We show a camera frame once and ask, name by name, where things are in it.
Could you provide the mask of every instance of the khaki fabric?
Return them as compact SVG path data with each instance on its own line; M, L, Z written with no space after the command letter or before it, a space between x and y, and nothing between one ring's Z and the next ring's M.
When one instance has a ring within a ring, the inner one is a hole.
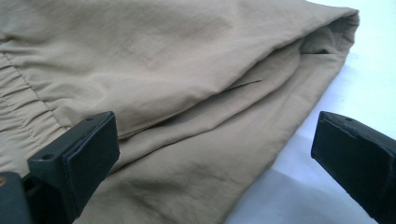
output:
M120 160L76 223L221 223L342 67L357 11L300 0L1 1L0 171L89 115Z

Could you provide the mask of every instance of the white background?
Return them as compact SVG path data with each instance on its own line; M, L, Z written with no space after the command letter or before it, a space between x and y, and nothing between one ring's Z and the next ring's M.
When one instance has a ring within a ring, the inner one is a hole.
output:
M311 159L318 113L356 119L396 139L396 0L316 0L360 11L344 68L289 140L276 163L243 196L227 224L374 224Z

